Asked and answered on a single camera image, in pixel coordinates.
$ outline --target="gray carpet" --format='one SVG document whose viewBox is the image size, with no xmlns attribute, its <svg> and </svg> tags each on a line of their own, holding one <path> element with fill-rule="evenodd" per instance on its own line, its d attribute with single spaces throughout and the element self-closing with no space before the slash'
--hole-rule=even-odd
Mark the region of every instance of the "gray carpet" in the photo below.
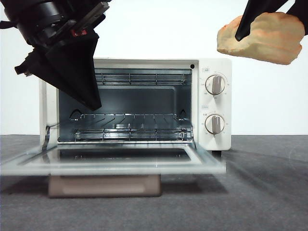
<svg viewBox="0 0 308 231">
<path fill-rule="evenodd" d="M 2 136 L 1 157 L 34 144 Z M 162 176 L 157 198 L 49 199 L 46 177 L 2 177 L 1 230 L 308 230 L 308 136 L 234 136 L 223 158 L 225 175 Z"/>
</svg>

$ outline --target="bread loaf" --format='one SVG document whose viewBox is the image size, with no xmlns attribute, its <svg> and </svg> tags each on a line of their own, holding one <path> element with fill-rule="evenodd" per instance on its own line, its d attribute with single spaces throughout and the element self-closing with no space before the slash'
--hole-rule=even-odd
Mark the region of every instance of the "bread loaf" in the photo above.
<svg viewBox="0 0 308 231">
<path fill-rule="evenodd" d="M 223 54 L 253 58 L 275 64 L 290 64 L 302 50 L 303 23 L 285 13 L 263 13 L 251 24 L 250 35 L 237 41 L 235 33 L 242 16 L 218 32 L 217 50 Z"/>
</svg>

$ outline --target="oven foot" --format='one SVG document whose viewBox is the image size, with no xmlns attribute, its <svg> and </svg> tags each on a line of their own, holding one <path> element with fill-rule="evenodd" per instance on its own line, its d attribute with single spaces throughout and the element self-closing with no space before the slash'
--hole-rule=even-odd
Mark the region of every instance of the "oven foot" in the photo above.
<svg viewBox="0 0 308 231">
<path fill-rule="evenodd" d="M 212 156 L 217 160 L 221 160 L 221 151 L 212 151 Z"/>
</svg>

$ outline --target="open oven door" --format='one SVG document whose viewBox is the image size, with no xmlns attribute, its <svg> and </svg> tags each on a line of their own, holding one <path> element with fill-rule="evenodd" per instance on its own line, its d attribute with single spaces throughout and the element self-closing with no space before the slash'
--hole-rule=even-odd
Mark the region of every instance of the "open oven door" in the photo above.
<svg viewBox="0 0 308 231">
<path fill-rule="evenodd" d="M 58 144 L 1 163 L 1 175 L 107 176 L 219 174 L 225 164 L 193 143 Z"/>
</svg>

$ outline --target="control knob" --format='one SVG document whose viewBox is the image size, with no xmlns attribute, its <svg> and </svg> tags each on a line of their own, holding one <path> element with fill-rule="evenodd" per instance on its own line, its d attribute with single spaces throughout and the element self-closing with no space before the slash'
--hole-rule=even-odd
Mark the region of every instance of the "control knob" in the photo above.
<svg viewBox="0 0 308 231">
<path fill-rule="evenodd" d="M 219 115 L 210 115 L 205 120 L 206 130 L 214 136 L 220 134 L 225 128 L 225 121 Z"/>
<path fill-rule="evenodd" d="M 205 82 L 206 90 L 212 95 L 219 95 L 225 90 L 225 80 L 220 75 L 212 75 Z"/>
</svg>

